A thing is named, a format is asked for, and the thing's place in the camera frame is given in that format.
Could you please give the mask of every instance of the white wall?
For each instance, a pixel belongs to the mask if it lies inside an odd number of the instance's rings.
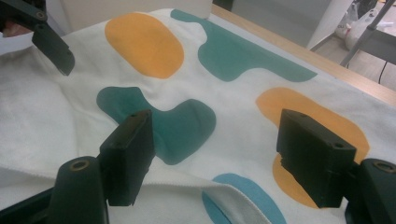
[[[233,13],[312,48],[332,34],[352,0],[234,0]]]
[[[64,14],[61,0],[47,0],[46,3],[49,26],[58,33],[58,35],[70,33],[72,30]]]

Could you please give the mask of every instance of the teal shape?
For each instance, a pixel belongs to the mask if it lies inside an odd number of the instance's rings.
[[[213,181],[221,184],[229,184],[239,189],[257,205],[272,223],[286,224],[286,219],[283,217],[274,200],[254,181],[235,174],[218,175]],[[202,199],[206,212],[215,224],[231,224],[230,220],[205,193],[203,193]]]
[[[134,112],[150,109],[156,155],[174,165],[194,153],[213,133],[214,111],[200,101],[190,99],[169,111],[150,105],[137,87],[102,89],[96,99],[99,107],[117,123]]]
[[[292,82],[303,82],[316,73],[273,52],[247,41],[216,24],[180,10],[171,17],[185,22],[200,23],[207,41],[199,48],[201,64],[215,77],[233,81],[251,68],[264,68]]]

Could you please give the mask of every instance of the floor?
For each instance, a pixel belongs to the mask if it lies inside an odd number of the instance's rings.
[[[384,6],[383,3],[378,2],[377,9]],[[394,22],[393,26],[385,28],[384,32],[396,35],[396,7],[392,7],[383,21]],[[348,53],[345,45],[345,40],[336,35],[332,35],[320,47],[315,48],[314,52],[321,56],[340,63]],[[385,61],[376,58],[366,52],[358,51],[355,57],[350,61],[348,68],[362,76],[365,76],[375,82],[380,81],[380,84],[396,91],[396,65],[387,63],[384,69]]]

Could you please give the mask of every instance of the white fabric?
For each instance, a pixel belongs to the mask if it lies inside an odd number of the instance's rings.
[[[70,77],[62,77],[35,48],[0,57],[0,209],[21,200],[10,195],[33,195],[50,186],[50,180],[41,180],[53,179],[64,162],[99,153],[99,146],[117,124],[99,109],[96,96],[102,88],[116,86],[139,87],[148,102],[163,111],[197,99],[215,111],[217,125],[204,145],[179,164],[166,165],[155,158],[135,207],[110,208],[111,223],[210,223],[202,191],[232,223],[265,223],[265,215],[241,191],[212,181],[228,173],[254,180],[270,194],[289,223],[345,222],[343,208],[312,209],[295,202],[277,186],[272,176],[277,127],[250,99],[273,87],[308,95],[359,124],[370,144],[368,157],[392,162],[396,162],[395,108],[211,16],[211,21],[318,73],[296,84],[254,68],[236,81],[219,81],[196,56],[206,42],[203,28],[170,19],[169,12],[150,15],[162,21],[189,51],[181,68],[165,81],[144,77],[125,62],[108,44],[105,22],[64,38],[76,57]],[[40,179],[19,182],[16,171]],[[3,184],[11,175],[16,176],[15,181]]]
[[[33,45],[33,33],[27,35],[19,35],[12,38],[0,37],[0,55],[13,52],[20,49],[27,49]]]

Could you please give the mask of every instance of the orange shape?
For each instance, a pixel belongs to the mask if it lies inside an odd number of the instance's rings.
[[[278,128],[283,108],[298,111],[310,116],[323,126],[342,137],[357,149],[355,162],[360,163],[369,151],[369,144],[361,129],[352,121],[345,119],[297,91],[287,88],[275,88],[264,92],[256,100],[260,111]],[[295,201],[318,208],[303,187],[281,166],[280,155],[276,155],[273,175],[279,187]]]
[[[108,43],[138,72],[168,78],[183,64],[184,51],[177,38],[157,19],[131,13],[109,21]]]

